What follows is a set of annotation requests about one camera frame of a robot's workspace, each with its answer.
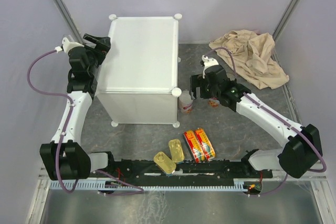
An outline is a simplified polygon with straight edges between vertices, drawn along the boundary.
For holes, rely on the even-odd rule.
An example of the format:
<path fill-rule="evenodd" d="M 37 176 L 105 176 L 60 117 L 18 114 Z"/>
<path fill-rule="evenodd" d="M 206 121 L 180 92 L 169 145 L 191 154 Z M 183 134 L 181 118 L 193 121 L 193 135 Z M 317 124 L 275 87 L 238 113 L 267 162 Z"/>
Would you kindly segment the red green tin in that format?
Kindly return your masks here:
<path fill-rule="evenodd" d="M 198 128 L 197 130 L 194 131 L 196 138 L 204 152 L 204 155 L 206 157 L 207 161 L 211 161 L 216 157 L 216 153 L 214 151 L 214 148 L 207 136 L 207 134 L 205 133 L 203 128 Z"/>

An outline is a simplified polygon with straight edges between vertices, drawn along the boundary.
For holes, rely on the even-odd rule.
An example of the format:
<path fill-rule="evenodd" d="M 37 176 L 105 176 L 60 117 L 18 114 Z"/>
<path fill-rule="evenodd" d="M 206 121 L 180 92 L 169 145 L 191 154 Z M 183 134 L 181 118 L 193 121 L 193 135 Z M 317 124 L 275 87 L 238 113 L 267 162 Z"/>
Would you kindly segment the white plastic cube cabinet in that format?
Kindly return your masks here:
<path fill-rule="evenodd" d="M 109 16 L 111 48 L 101 66 L 96 97 L 111 125 L 168 124 L 178 128 L 179 21 Z"/>

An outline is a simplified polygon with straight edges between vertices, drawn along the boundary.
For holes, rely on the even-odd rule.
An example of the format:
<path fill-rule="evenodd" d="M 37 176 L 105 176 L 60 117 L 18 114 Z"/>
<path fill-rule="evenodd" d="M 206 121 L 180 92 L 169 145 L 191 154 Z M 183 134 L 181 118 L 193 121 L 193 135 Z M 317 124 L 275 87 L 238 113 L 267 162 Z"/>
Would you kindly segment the orange label white-lid can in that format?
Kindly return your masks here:
<path fill-rule="evenodd" d="M 218 107 L 220 105 L 220 102 L 216 98 L 210 98 L 208 100 L 208 104 L 212 107 Z"/>

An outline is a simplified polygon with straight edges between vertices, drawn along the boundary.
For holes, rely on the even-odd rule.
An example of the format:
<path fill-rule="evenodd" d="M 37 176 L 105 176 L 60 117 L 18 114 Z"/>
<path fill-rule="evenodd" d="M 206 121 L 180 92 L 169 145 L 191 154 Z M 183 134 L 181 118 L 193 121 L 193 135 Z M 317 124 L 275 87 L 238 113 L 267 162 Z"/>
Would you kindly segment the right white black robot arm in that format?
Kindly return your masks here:
<path fill-rule="evenodd" d="M 192 98 L 215 98 L 220 105 L 250 119 L 280 145 L 274 150 L 254 150 L 242 162 L 241 172 L 254 177 L 260 170 L 283 170 L 293 178 L 306 172 L 323 173 L 326 164 L 318 129 L 302 126 L 263 103 L 247 87 L 230 80 L 225 69 L 214 59 L 202 60 L 201 74 L 190 77 Z"/>

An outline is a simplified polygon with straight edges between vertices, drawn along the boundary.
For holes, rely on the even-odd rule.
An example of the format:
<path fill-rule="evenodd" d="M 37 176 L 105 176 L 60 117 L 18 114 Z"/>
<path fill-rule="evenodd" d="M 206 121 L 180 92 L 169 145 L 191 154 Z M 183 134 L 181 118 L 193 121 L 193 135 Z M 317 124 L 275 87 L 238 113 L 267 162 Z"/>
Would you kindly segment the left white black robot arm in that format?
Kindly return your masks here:
<path fill-rule="evenodd" d="M 110 37 L 84 34 L 93 47 L 62 39 L 61 49 L 68 55 L 67 104 L 58 130 L 50 143 L 42 144 L 40 156 L 51 180 L 86 179 L 98 170 L 110 177 L 116 171 L 111 152 L 87 154 L 80 145 L 88 109 L 97 89 L 99 68 L 111 48 Z"/>

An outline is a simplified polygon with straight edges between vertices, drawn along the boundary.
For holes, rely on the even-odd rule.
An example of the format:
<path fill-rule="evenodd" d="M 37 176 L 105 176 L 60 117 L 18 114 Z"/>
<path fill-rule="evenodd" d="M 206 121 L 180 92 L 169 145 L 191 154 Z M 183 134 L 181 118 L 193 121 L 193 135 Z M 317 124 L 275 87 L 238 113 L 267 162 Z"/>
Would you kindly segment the red white tall can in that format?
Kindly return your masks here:
<path fill-rule="evenodd" d="M 178 98 L 179 109 L 182 113 L 190 113 L 193 108 L 193 100 L 189 94 L 189 91 L 184 90 Z"/>

